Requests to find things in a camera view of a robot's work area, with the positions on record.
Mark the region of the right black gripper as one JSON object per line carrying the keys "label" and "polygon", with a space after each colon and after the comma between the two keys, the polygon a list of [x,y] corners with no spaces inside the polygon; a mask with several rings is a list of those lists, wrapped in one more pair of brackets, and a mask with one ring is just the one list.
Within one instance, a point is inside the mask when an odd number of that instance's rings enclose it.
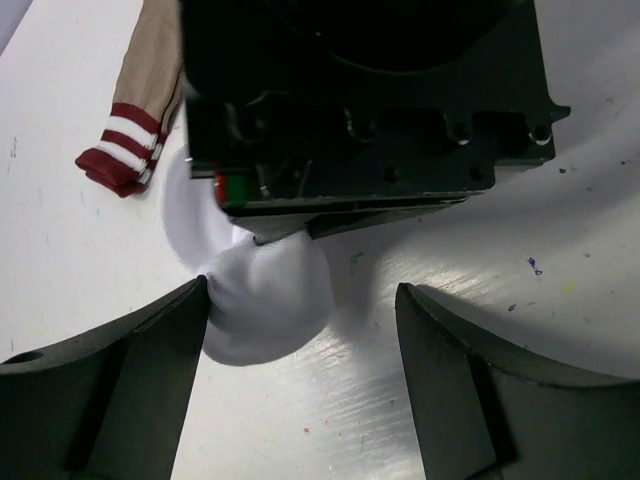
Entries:
{"label": "right black gripper", "polygon": [[183,1],[179,13],[191,172],[258,244],[460,204],[499,168],[552,159],[570,113],[549,94],[531,1]]}

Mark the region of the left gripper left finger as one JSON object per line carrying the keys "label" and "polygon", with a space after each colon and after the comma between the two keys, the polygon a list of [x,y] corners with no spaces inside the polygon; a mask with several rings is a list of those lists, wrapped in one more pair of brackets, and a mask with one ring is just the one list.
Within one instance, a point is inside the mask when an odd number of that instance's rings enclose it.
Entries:
{"label": "left gripper left finger", "polygon": [[2,478],[170,478],[207,318],[199,276],[2,362]]}

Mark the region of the white sock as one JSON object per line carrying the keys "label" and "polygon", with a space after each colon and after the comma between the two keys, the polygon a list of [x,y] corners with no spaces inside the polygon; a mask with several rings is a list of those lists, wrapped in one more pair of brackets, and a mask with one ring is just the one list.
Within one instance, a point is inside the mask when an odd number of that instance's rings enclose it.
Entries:
{"label": "white sock", "polygon": [[306,232],[257,243],[215,205],[211,181],[191,179],[185,148],[168,163],[159,203],[172,250],[207,280],[209,358],[229,366],[272,362],[324,329],[336,310],[329,266]]}

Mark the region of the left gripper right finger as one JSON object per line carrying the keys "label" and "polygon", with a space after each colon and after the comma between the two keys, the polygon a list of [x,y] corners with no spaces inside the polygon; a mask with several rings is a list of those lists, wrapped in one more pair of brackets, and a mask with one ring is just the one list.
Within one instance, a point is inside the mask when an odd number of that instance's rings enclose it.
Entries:
{"label": "left gripper right finger", "polygon": [[429,479],[635,479],[639,385],[517,346],[403,283],[404,375]]}

